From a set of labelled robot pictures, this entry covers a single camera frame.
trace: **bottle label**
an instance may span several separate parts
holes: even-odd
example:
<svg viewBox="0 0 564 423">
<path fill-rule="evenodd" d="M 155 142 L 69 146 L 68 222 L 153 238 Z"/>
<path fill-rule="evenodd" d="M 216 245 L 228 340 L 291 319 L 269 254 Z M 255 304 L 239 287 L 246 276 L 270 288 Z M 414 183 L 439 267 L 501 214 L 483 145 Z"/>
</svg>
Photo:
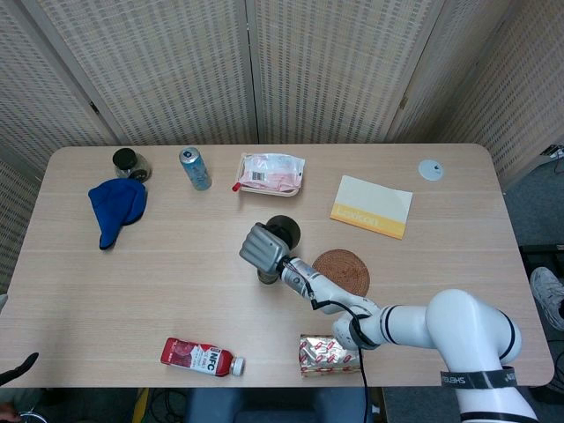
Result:
<svg viewBox="0 0 564 423">
<path fill-rule="evenodd" d="M 200 345 L 195 345 L 190 352 L 190 368 L 201 373 L 215 375 L 219 364 L 221 349 L 212 346 L 205 350 Z"/>
</svg>

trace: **black jar lid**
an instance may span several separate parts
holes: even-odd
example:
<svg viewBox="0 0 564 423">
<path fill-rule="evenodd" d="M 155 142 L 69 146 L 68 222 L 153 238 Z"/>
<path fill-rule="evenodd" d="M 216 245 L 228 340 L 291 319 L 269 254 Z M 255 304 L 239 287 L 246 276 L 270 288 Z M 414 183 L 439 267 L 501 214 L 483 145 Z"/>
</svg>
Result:
<svg viewBox="0 0 564 423">
<path fill-rule="evenodd" d="M 112 158 L 114 164 L 121 170 L 129 170 L 137 164 L 137 155 L 130 148 L 120 148 Z"/>
</svg>

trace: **round coaster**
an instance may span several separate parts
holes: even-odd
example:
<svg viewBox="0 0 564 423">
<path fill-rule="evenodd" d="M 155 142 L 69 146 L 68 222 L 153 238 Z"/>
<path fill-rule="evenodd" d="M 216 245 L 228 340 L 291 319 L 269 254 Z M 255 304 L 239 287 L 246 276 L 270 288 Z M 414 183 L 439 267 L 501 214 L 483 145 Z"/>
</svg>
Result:
<svg viewBox="0 0 564 423">
<path fill-rule="evenodd" d="M 314 261 L 313 268 L 349 293 L 366 296 L 370 286 L 367 266 L 346 249 L 332 249 Z"/>
</svg>

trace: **bottle cap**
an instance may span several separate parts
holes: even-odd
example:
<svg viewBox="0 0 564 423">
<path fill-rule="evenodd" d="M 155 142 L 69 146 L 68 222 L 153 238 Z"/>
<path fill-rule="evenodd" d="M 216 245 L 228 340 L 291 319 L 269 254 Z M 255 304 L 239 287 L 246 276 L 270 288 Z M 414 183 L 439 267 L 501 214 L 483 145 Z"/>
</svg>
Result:
<svg viewBox="0 0 564 423">
<path fill-rule="evenodd" d="M 112 158 L 114 164 L 121 170 L 129 170 L 137 164 L 137 155 L 130 148 L 120 148 Z"/>
<path fill-rule="evenodd" d="M 241 376 L 245 368 L 245 359 L 242 357 L 235 357 L 231 364 L 231 374 L 233 376 Z"/>
</svg>

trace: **plastic bottle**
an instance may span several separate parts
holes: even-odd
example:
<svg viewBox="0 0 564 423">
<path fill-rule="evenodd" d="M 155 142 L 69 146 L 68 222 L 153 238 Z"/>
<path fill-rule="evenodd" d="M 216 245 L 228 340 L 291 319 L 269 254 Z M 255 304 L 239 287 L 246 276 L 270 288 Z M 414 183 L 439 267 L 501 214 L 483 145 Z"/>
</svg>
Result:
<svg viewBox="0 0 564 423">
<path fill-rule="evenodd" d="M 234 357 L 228 350 L 177 338 L 167 339 L 160 362 L 220 377 L 229 373 L 241 376 L 245 368 L 245 359 Z"/>
</svg>

